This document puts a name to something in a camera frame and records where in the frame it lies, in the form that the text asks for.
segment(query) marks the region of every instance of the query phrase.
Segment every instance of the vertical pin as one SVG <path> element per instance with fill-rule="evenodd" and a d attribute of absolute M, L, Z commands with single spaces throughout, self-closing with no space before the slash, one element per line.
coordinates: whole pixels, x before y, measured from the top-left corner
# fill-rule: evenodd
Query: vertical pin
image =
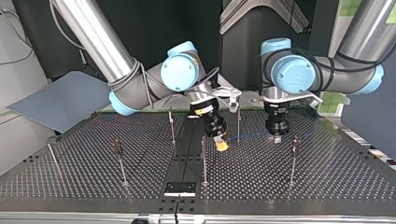
<path fill-rule="evenodd" d="M 174 128 L 174 122 L 173 122 L 173 116 L 172 116 L 172 107 L 169 109 L 169 122 L 171 123 L 171 130 L 172 130 L 172 144 L 176 144 L 175 140 L 175 128 Z"/>
<path fill-rule="evenodd" d="M 239 107 L 238 108 L 238 114 L 237 114 L 237 116 L 238 116 L 238 143 L 239 143 L 239 140 L 240 140 L 240 136 L 241 136 L 241 132 L 240 132 L 240 123 L 241 123 L 241 107 Z"/>
<path fill-rule="evenodd" d="M 296 166 L 296 159 L 300 153 L 300 139 L 297 135 L 294 136 L 291 149 L 293 151 L 293 163 L 291 165 L 290 187 L 294 185 L 294 171 Z"/>
<path fill-rule="evenodd" d="M 50 155 L 52 156 L 53 161 L 55 161 L 55 163 L 58 165 L 58 160 L 56 160 L 55 153 L 53 152 L 52 149 L 52 145 L 50 143 L 47 143 L 47 146 L 49 147 Z"/>
<path fill-rule="evenodd" d="M 116 157 L 120 163 L 120 168 L 122 171 L 122 178 L 123 178 L 122 185 L 124 187 L 129 186 L 128 180 L 126 179 L 125 168 L 122 163 L 123 148 L 121 146 L 121 141 L 118 137 L 116 139 L 114 139 L 113 147 L 114 147 L 114 151 L 115 151 Z"/>
<path fill-rule="evenodd" d="M 204 186 L 207 186 L 209 183 L 207 182 L 207 175 L 206 175 L 206 152 L 205 152 L 205 137 L 202 137 L 202 142 L 201 142 L 201 156 L 202 156 L 202 160 L 204 162 Z"/>

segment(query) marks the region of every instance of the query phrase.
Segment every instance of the white wall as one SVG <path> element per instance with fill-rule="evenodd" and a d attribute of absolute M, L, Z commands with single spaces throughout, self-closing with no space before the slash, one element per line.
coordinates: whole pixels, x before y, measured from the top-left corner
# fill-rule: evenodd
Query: white wall
<path fill-rule="evenodd" d="M 0 7 L 15 11 L 11 0 L 0 0 Z M 20 22 L 12 17 L 9 19 L 24 36 Z M 29 52 L 30 49 L 0 18 L 0 63 L 18 60 Z M 0 175 L 42 148 L 53 134 L 51 129 L 6 109 L 46 85 L 44 72 L 34 54 L 19 63 L 0 64 Z"/>

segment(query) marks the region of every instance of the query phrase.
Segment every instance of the robotic arm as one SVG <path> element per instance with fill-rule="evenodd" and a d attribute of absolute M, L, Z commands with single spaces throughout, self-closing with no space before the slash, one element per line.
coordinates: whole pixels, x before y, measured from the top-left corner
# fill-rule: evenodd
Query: robotic arm
<path fill-rule="evenodd" d="M 396 49 L 380 59 L 396 36 L 396 0 L 363 0 L 334 58 L 314 57 L 293 49 L 287 38 L 262 43 L 262 81 L 273 86 L 264 90 L 264 108 L 269 113 L 266 128 L 274 136 L 289 131 L 285 113 L 290 101 L 310 97 L 310 91 L 368 94 L 381 84 L 381 65 Z"/>
<path fill-rule="evenodd" d="M 213 89 L 195 46 L 185 42 L 167 51 L 168 58 L 148 71 L 131 57 L 94 0 L 54 0 L 64 20 L 106 77 L 113 108 L 127 116 L 176 92 L 191 99 L 191 110 L 205 121 L 206 134 L 218 150 L 228 148 L 223 140 L 225 120 L 218 114 L 217 97 L 230 97 L 236 111 L 241 92 L 232 87 Z"/>

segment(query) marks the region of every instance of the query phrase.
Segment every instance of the perforated table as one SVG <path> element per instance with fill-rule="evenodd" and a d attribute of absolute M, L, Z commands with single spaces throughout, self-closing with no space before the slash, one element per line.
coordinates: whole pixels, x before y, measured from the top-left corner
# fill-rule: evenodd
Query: perforated table
<path fill-rule="evenodd" d="M 315 221 L 386 217 L 391 222 L 396 217 L 394 171 L 326 119 L 291 110 L 290 133 L 275 145 L 262 110 L 241 112 L 239 142 L 236 115 L 221 113 L 230 149 L 217 152 L 213 140 L 204 137 L 207 186 L 202 185 L 201 120 L 174 113 L 174 146 L 167 113 L 100 114 L 51 144 L 58 164 L 43 148 L 0 177 L 0 218 L 39 216 L 42 221 L 57 214 L 59 219 L 125 221 L 200 215 L 206 221 L 297 216 Z M 294 136 L 300 137 L 302 151 L 290 183 Z M 116 137 L 125 148 L 128 187 L 121 184 L 111 146 Z M 175 182 L 194 183 L 195 196 L 165 197 L 166 185 Z"/>

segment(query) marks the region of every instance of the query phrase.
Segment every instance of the label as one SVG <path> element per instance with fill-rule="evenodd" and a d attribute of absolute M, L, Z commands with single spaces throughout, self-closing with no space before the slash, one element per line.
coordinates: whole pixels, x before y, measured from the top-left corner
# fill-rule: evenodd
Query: label
<path fill-rule="evenodd" d="M 396 23 L 396 4 L 393 6 L 393 9 L 389 14 L 387 23 Z"/>
<path fill-rule="evenodd" d="M 212 110 L 213 110 L 213 106 L 210 105 L 210 106 L 207 106 L 205 108 L 195 110 L 195 114 L 196 115 L 203 115 L 203 114 L 206 114 L 207 112 L 210 112 Z"/>

